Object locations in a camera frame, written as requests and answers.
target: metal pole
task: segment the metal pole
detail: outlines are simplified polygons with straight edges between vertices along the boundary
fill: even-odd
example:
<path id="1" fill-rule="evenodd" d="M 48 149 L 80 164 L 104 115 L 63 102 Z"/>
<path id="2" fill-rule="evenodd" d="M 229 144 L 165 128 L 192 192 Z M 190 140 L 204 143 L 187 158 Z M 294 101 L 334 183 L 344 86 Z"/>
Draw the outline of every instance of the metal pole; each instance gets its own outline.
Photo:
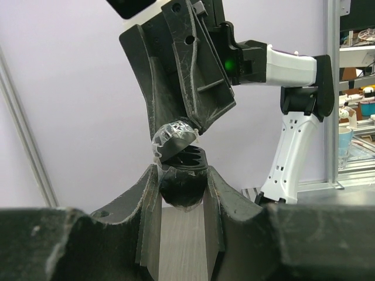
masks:
<path id="1" fill-rule="evenodd" d="M 3 92 L 9 111 L 13 117 L 19 137 L 25 148 L 25 152 L 30 160 L 30 165 L 35 175 L 40 192 L 49 207 L 59 205 L 53 192 L 42 159 L 35 145 L 35 140 L 31 134 L 25 114 L 22 111 L 19 98 L 17 97 L 15 87 L 12 84 L 11 77 L 5 62 L 4 54 L 0 47 L 0 92 Z"/>
<path id="2" fill-rule="evenodd" d="M 340 1 L 325 1 L 325 51 L 332 61 L 335 107 L 330 117 L 325 119 L 325 165 L 326 181 L 338 182 L 339 146 L 339 59 L 340 59 Z"/>

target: white panel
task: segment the white panel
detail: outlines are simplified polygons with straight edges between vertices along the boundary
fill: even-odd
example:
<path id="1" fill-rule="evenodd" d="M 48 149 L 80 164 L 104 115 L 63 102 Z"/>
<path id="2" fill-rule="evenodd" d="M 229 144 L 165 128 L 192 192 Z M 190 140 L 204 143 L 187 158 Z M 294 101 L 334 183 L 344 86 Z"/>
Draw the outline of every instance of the white panel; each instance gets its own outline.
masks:
<path id="1" fill-rule="evenodd" d="M 237 41 L 323 53 L 323 0 L 223 0 Z M 151 162 L 146 108 L 105 0 L 0 0 L 0 42 L 52 185 L 63 205 L 92 211 Z M 260 186 L 281 130 L 279 88 L 236 87 L 238 106 L 202 146 L 235 188 Z M 304 179 L 324 178 L 323 129 Z"/>
<path id="2" fill-rule="evenodd" d="M 1 91 L 0 132 L 0 208 L 45 206 Z"/>

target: green light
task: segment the green light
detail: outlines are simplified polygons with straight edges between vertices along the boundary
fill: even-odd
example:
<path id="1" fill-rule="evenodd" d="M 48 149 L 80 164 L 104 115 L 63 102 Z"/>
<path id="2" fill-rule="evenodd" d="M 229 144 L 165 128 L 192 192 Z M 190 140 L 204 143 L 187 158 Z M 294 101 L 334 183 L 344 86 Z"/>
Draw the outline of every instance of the green light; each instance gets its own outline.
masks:
<path id="1" fill-rule="evenodd" d="M 224 66 L 225 66 L 225 69 L 226 69 L 227 71 L 233 71 L 234 68 L 236 67 L 236 64 L 234 63 L 233 60 L 230 60 L 230 59 L 229 59 L 229 60 L 227 60 L 227 61 L 225 62 Z"/>

